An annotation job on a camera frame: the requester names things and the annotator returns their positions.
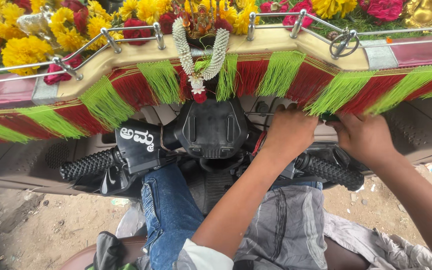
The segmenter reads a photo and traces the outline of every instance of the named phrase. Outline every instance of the white jasmine garland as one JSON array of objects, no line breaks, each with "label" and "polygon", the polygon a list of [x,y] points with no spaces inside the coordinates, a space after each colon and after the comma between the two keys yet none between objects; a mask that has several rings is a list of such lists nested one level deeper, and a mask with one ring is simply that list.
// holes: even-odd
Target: white jasmine garland
[{"label": "white jasmine garland", "polygon": [[191,92],[201,94],[205,91],[204,81],[210,80],[216,76],[224,64],[226,56],[226,47],[230,39],[230,32],[226,29],[219,28],[216,30],[216,39],[213,45],[213,56],[209,65],[200,73],[195,73],[195,63],[191,56],[188,41],[186,40],[186,29],[183,26],[183,19],[177,18],[173,23],[173,40],[176,46],[177,55],[181,62],[181,67],[189,77],[191,83]]}]

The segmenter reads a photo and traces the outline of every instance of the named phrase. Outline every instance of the golden statue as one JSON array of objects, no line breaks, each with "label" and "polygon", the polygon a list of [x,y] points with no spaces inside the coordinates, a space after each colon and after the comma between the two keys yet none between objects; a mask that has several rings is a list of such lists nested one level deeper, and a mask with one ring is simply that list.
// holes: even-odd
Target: golden statue
[{"label": "golden statue", "polygon": [[407,28],[432,27],[432,0],[409,0],[401,17]]}]

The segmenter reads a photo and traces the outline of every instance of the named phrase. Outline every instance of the handlebar grip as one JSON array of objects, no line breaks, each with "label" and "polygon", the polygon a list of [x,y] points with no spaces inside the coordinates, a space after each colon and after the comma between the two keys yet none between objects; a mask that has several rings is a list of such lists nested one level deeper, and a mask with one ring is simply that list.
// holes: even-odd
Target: handlebar grip
[{"label": "handlebar grip", "polygon": [[345,186],[349,191],[356,191],[364,184],[364,176],[360,172],[344,169],[337,164],[308,153],[299,155],[294,167]]},{"label": "handlebar grip", "polygon": [[68,181],[78,179],[84,175],[96,174],[102,170],[122,162],[119,150],[113,147],[108,150],[85,156],[74,162],[65,162],[61,165],[59,173]]}]

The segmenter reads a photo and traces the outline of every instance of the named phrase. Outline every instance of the metal ring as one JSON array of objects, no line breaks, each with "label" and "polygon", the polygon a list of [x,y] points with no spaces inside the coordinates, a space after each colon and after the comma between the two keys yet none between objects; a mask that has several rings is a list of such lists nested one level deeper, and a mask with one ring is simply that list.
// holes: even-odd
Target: metal ring
[{"label": "metal ring", "polygon": [[354,36],[354,38],[356,39],[356,45],[353,47],[353,49],[352,49],[350,52],[347,52],[347,53],[345,53],[345,54],[340,54],[340,55],[336,55],[336,54],[334,54],[334,52],[333,52],[333,50],[332,50],[333,46],[335,46],[334,43],[335,43],[337,40],[339,40],[340,38],[342,38],[342,37],[344,37],[344,36],[347,36],[347,35],[349,35],[349,33],[347,33],[347,34],[340,34],[340,35],[338,35],[335,39],[333,39],[333,41],[332,41],[331,44],[329,45],[329,52],[331,53],[332,56],[334,56],[334,57],[345,57],[345,56],[350,55],[350,54],[353,53],[354,51],[356,51],[356,49],[359,47],[359,45],[360,45],[360,38],[356,35],[356,36]]}]

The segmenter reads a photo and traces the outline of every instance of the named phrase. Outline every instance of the blue jeans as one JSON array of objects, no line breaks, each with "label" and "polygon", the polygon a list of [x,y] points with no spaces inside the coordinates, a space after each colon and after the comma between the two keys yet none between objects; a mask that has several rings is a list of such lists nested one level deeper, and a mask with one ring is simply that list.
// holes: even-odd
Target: blue jeans
[{"label": "blue jeans", "polygon": [[[322,189],[320,182],[295,185]],[[175,163],[146,174],[141,193],[148,229],[148,240],[142,250],[149,256],[153,270],[171,270],[184,242],[191,239],[203,222],[203,214]]]}]

